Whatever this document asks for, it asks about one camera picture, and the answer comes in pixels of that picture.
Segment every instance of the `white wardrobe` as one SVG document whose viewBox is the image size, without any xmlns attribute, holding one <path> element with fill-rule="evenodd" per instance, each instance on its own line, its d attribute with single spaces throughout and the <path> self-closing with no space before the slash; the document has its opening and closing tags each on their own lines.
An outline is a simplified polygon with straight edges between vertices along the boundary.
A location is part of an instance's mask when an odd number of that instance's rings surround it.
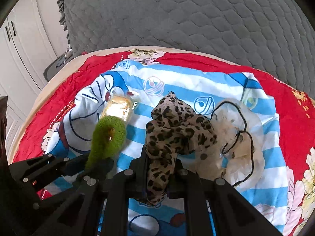
<svg viewBox="0 0 315 236">
<path fill-rule="evenodd" d="M 0 96 L 8 96 L 6 150 L 10 159 L 15 136 L 47 84 L 44 70 L 57 58 L 37 0 L 19 0 L 8 15 L 0 28 L 0 58 Z"/>
</svg>

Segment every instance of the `cabinet handle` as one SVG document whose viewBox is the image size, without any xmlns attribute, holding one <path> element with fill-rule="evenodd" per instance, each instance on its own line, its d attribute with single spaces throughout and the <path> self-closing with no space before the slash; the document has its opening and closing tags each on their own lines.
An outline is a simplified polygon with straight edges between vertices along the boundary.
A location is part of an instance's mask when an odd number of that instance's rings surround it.
<svg viewBox="0 0 315 236">
<path fill-rule="evenodd" d="M 10 38 L 10 34 L 9 34 L 9 30 L 7 27 L 5 27 L 5 30 L 7 31 L 7 38 L 9 39 L 9 42 L 11 41 L 11 38 Z"/>
<path fill-rule="evenodd" d="M 12 22 L 12 21 L 11 21 L 11 25 L 12 25 L 12 29 L 13 29 L 13 35 L 16 36 L 15 29 L 14 29 L 14 25 L 13 25 L 13 22 Z"/>
</svg>

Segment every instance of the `doraemon print cloth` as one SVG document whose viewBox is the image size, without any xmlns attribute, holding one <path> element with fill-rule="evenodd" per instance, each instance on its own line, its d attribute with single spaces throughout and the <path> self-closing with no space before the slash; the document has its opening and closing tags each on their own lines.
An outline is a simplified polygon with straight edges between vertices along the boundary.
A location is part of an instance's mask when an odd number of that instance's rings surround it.
<svg viewBox="0 0 315 236">
<path fill-rule="evenodd" d="M 152 120 L 151 111 L 170 91 L 205 116 L 225 98 L 240 100 L 256 113 L 263 125 L 265 168 L 257 185 L 241 194 L 282 232 L 286 223 L 288 181 L 278 143 L 279 115 L 274 98 L 265 94 L 251 73 L 204 73 L 178 66 L 120 61 L 114 69 L 101 74 L 78 92 L 76 106 L 64 116 L 48 142 L 46 154 L 73 158 L 89 152 L 94 127 L 106 102 L 113 92 L 128 91 L 139 93 L 141 101 L 127 125 L 126 145 L 119 155 L 117 172 L 127 169 L 132 159 L 140 157 L 145 125 Z M 180 159 L 193 162 L 194 155 Z M 71 187 L 73 180 L 61 177 L 46 188 L 55 194 Z M 182 200 L 166 199 L 151 208 L 130 199 L 128 235 L 185 235 L 183 212 Z"/>
</svg>

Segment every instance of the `leopard print fabric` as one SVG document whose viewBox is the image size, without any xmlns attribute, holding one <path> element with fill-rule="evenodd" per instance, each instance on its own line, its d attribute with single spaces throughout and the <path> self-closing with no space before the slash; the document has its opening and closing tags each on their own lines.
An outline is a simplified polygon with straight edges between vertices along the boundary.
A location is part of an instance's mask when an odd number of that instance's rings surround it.
<svg viewBox="0 0 315 236">
<path fill-rule="evenodd" d="M 217 142 L 210 121 L 179 100 L 173 92 L 152 110 L 146 125 L 145 147 L 149 157 L 147 204 L 154 206 L 166 196 L 169 176 L 177 154 L 205 151 Z"/>
</svg>

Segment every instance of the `gray quilted bedspread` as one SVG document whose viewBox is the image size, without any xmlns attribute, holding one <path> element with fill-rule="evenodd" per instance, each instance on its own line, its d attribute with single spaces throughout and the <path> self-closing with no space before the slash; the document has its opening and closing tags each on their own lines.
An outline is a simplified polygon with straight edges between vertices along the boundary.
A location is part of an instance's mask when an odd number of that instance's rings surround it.
<svg viewBox="0 0 315 236">
<path fill-rule="evenodd" d="M 294 0 L 59 0 L 77 56 L 156 45 L 264 70 L 315 98 L 315 33 Z"/>
</svg>

